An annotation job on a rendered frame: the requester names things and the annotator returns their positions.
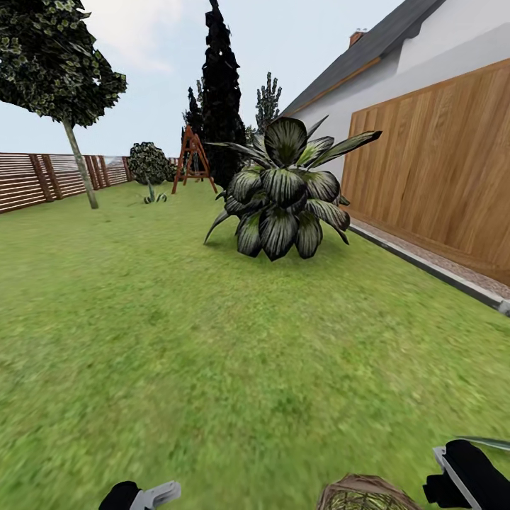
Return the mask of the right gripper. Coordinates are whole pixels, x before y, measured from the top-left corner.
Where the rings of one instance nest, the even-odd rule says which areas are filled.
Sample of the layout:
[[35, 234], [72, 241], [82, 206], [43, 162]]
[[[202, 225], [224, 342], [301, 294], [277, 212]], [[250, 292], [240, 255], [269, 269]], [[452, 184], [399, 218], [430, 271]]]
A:
[[447, 470], [442, 475], [429, 475], [427, 484], [423, 485], [426, 498], [429, 503], [437, 502], [441, 508], [467, 508], [471, 509], [470, 503], [463, 494], [458, 493], [448, 480]]

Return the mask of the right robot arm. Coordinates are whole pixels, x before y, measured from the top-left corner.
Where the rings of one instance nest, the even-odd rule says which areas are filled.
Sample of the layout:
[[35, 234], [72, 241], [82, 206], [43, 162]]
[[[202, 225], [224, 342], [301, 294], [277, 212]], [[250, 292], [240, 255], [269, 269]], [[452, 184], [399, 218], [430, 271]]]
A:
[[441, 508], [510, 510], [510, 481], [468, 440], [433, 447], [442, 475], [429, 475], [423, 485], [429, 503]]

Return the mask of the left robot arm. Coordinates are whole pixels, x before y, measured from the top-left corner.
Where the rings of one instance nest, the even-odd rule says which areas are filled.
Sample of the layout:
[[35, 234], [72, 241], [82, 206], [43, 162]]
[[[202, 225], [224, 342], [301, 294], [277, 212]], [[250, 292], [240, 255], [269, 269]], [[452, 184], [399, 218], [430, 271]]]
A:
[[113, 486], [98, 510], [156, 510], [180, 496], [181, 484], [175, 481], [165, 482], [146, 492], [138, 489], [136, 482], [120, 482]]

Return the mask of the wicker basket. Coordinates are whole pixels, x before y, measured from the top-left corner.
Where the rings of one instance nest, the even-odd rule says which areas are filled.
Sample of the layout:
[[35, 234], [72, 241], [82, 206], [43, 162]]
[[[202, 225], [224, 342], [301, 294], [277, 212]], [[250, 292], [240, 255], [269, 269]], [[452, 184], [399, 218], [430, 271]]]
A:
[[[349, 494], [360, 493], [354, 497]], [[340, 504], [337, 497], [340, 497]], [[423, 510], [413, 501], [403, 489], [397, 488], [391, 481], [378, 475], [363, 475], [347, 473], [342, 480], [332, 481], [325, 485], [317, 500], [315, 510], [348, 510], [348, 505], [359, 506], [359, 510], [373, 510], [375, 507], [369, 496], [375, 500], [382, 500], [385, 510]]]

